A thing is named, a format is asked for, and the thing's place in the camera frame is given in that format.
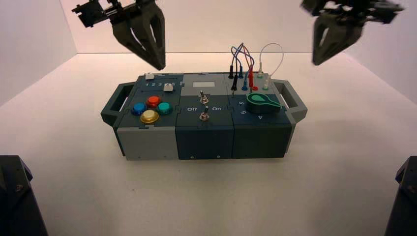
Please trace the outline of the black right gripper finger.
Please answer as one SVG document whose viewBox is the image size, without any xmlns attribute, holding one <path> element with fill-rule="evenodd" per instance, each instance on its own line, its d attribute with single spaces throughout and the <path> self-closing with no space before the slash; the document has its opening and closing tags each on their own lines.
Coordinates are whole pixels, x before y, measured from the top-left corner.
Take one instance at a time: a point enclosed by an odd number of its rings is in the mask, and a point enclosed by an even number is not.
<svg viewBox="0 0 417 236">
<path fill-rule="evenodd" d="M 336 16 L 322 14 L 314 24 L 313 58 L 314 65 L 320 65 L 335 55 L 339 40 L 339 29 Z"/>
<path fill-rule="evenodd" d="M 327 20 L 322 28 L 320 64 L 355 44 L 362 36 L 363 24 Z"/>
</svg>

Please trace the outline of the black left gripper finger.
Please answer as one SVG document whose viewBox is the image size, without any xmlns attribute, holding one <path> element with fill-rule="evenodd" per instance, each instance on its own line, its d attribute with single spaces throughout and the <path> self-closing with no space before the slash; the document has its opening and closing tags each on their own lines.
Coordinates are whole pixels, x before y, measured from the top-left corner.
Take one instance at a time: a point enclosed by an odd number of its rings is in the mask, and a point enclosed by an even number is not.
<svg viewBox="0 0 417 236">
<path fill-rule="evenodd" d="M 144 36 L 142 15 L 114 24 L 112 28 L 113 35 L 121 45 L 150 64 L 149 55 L 141 43 Z"/>
<path fill-rule="evenodd" d="M 144 31 L 141 43 L 149 55 L 149 63 L 162 70 L 166 66 L 164 15 L 155 1 L 144 2 L 141 10 Z"/>
</svg>

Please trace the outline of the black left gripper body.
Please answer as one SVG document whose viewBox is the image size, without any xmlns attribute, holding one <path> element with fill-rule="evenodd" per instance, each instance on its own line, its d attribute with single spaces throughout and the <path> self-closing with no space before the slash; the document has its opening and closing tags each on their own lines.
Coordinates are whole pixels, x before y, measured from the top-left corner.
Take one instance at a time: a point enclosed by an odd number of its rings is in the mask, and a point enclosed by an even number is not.
<svg viewBox="0 0 417 236">
<path fill-rule="evenodd" d="M 138 15 L 144 5 L 143 0 L 135 0 L 126 6 L 123 6 L 119 0 L 108 0 L 107 3 L 110 6 L 104 9 L 98 0 L 89 0 L 87 3 L 78 4 L 71 11 L 78 16 L 86 28 L 92 28 L 105 20 L 110 20 L 112 25 L 126 21 L 131 16 Z"/>
</svg>

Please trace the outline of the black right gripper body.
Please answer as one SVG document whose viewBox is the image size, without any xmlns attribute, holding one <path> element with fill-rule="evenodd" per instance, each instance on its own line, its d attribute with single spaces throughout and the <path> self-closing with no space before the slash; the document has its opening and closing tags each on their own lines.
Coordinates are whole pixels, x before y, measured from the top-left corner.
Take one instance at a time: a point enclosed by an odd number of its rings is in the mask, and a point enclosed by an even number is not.
<svg viewBox="0 0 417 236">
<path fill-rule="evenodd" d="M 338 22 L 390 24 L 405 7 L 391 0 L 303 0 L 312 16 L 331 16 Z"/>
</svg>

